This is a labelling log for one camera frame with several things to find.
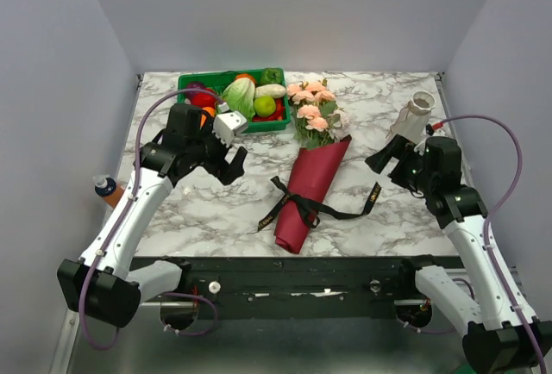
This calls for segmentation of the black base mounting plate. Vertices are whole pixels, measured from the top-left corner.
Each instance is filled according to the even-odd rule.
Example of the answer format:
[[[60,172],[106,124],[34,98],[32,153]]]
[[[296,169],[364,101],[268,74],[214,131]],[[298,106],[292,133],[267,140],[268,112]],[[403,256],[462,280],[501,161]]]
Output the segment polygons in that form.
[[[422,301],[413,272],[423,265],[460,270],[455,256],[188,258],[179,291],[212,304],[158,294],[150,300],[170,318],[276,320],[391,319],[398,306]]]

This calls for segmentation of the red chili pepper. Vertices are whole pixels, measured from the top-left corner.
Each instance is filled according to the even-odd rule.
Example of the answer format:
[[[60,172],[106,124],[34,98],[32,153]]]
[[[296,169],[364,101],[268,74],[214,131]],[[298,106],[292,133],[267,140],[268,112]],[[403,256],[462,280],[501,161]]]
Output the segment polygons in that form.
[[[272,122],[272,121],[281,121],[285,113],[285,106],[281,99],[275,101],[276,110],[268,117],[259,117],[255,115],[253,117],[253,122]]]

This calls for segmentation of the black ribbon with gold text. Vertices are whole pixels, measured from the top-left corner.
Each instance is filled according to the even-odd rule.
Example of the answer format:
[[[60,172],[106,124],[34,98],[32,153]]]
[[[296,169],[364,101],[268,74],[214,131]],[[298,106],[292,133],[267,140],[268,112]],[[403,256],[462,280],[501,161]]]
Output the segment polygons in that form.
[[[365,202],[363,210],[359,214],[353,214],[335,210],[329,205],[290,192],[288,188],[280,181],[278,176],[272,177],[271,182],[277,189],[281,190],[284,195],[269,211],[269,213],[258,222],[258,231],[263,230],[269,224],[271,224],[278,217],[281,210],[289,202],[295,204],[299,214],[299,218],[301,219],[302,223],[309,229],[314,229],[318,226],[318,224],[320,223],[320,213],[329,215],[337,220],[352,220],[365,215],[369,215],[382,190],[382,187],[378,183],[375,183]]]

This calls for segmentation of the purple onion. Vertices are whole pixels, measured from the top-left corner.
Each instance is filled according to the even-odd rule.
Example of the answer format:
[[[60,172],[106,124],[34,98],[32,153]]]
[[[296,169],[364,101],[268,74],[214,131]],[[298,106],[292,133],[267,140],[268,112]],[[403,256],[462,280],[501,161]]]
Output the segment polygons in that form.
[[[192,102],[193,99],[206,90],[206,86],[198,81],[193,81],[185,86],[185,97]]]

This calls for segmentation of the red bell pepper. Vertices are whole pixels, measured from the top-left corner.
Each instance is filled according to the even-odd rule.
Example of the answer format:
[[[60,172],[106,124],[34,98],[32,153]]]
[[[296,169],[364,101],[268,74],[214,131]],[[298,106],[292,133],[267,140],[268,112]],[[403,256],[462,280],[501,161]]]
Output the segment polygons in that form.
[[[190,102],[192,105],[200,108],[215,108],[216,98],[214,97],[214,94],[215,92],[212,89],[207,88],[201,92],[194,93],[190,98]]]

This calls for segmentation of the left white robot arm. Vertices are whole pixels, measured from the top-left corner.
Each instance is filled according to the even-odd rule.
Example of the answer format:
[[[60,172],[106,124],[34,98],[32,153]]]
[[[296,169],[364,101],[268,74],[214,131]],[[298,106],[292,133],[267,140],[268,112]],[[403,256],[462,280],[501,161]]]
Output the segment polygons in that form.
[[[239,147],[230,161],[226,155],[232,140],[247,127],[247,119],[237,111],[210,116],[190,104],[170,108],[166,126],[138,146],[127,188],[97,238],[78,260],[65,259],[57,270],[70,310],[123,328],[146,300],[165,293],[180,301],[190,294],[184,265],[161,260],[131,271],[135,250],[180,179],[198,167],[223,185],[243,175],[246,149]]]

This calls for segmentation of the red paper bouquet wrap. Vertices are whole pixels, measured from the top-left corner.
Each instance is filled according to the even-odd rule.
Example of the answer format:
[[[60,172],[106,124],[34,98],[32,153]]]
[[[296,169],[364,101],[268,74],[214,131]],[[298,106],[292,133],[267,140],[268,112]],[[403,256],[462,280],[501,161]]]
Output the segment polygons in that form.
[[[293,163],[287,189],[292,194],[322,203],[337,173],[352,138],[314,149],[300,148]],[[299,254],[311,229],[304,224],[295,202],[289,201],[278,214],[275,243],[286,251]]]

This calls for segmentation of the orange fruit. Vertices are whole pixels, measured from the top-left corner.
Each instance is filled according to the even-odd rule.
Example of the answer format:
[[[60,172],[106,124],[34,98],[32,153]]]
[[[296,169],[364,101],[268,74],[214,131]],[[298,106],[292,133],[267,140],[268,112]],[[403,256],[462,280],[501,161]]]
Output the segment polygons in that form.
[[[202,117],[201,117],[201,122],[200,122],[201,127],[207,121],[207,119],[208,119],[207,115],[209,115],[209,117],[213,118],[216,115],[216,110],[212,107],[203,107],[202,108]]]

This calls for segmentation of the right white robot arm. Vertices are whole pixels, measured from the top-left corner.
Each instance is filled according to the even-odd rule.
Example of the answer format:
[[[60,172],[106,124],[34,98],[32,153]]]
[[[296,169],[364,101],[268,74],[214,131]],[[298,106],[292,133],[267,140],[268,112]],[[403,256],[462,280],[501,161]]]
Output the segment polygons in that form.
[[[406,297],[427,296],[461,336],[467,362],[476,373],[506,373],[546,368],[551,323],[527,303],[485,223],[489,214],[479,192],[461,181],[461,148],[456,140],[433,136],[415,145],[395,136],[367,157],[380,173],[391,159],[391,181],[419,194],[426,208],[458,252],[472,295],[464,292],[438,265],[411,265],[397,276]]]

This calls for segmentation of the aluminium frame rail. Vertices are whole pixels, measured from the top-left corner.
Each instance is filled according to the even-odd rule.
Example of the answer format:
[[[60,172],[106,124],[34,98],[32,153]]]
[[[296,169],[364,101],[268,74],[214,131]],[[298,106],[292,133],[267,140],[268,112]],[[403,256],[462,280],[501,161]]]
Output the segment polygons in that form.
[[[158,323],[160,311],[188,311],[193,310],[191,302],[146,302],[138,308],[134,319],[127,325],[122,333],[128,333],[131,328],[138,326],[141,320],[146,317],[154,319],[154,326],[161,327]],[[68,310],[62,324],[58,343],[53,355],[50,373],[68,373],[70,361],[73,354],[73,347],[78,340],[79,317],[76,313]]]

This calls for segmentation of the green plastic basket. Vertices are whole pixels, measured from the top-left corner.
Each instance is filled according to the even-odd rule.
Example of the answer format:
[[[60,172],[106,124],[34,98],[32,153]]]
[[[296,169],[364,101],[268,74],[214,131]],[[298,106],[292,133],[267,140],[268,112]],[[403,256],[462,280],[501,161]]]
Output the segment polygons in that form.
[[[179,90],[184,89],[189,83],[199,82],[204,86],[211,88],[219,96],[222,95],[223,90],[235,80],[235,77],[246,73],[255,78],[255,85],[258,85],[263,69],[253,70],[238,70],[238,71],[226,71],[226,72],[195,72],[195,73],[183,73],[179,76],[177,87]],[[276,100],[277,109],[282,109],[282,114],[278,120],[263,122],[250,122],[249,127],[246,130],[247,134],[251,133],[267,133],[278,132],[286,129],[287,125],[291,121],[290,104],[288,103],[289,97],[284,94]]]

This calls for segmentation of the white ribbed ceramic vase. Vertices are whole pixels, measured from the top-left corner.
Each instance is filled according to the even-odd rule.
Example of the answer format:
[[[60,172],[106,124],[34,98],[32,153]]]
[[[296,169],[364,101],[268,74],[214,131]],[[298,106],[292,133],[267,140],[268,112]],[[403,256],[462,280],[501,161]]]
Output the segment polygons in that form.
[[[435,103],[435,98],[426,91],[413,93],[411,99],[399,111],[396,121],[390,126],[386,142],[400,135],[414,144],[419,143]]]

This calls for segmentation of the green bell pepper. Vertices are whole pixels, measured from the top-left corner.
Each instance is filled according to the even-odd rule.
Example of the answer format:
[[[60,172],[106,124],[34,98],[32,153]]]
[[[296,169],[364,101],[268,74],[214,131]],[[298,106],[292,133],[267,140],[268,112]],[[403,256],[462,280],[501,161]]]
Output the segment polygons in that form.
[[[265,68],[261,72],[258,85],[282,84],[283,81],[284,81],[283,70],[277,67],[270,67],[270,68]]]

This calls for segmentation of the small orange at basket back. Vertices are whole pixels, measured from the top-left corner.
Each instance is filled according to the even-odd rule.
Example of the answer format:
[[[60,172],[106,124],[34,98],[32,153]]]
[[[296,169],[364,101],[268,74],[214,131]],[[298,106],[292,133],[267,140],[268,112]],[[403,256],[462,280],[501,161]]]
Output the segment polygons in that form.
[[[254,85],[256,85],[256,80],[255,78],[249,74],[249,73],[239,73],[235,76],[235,81],[236,80],[240,80],[240,79],[248,79],[249,81],[251,81]]]

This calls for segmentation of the orange bottle with blue cap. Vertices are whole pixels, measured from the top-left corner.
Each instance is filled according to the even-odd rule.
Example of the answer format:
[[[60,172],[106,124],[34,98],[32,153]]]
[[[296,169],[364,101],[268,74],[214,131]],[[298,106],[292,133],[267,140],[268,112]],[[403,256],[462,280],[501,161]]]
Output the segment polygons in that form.
[[[124,188],[115,179],[106,175],[94,176],[93,182],[96,194],[114,209],[124,195]]]

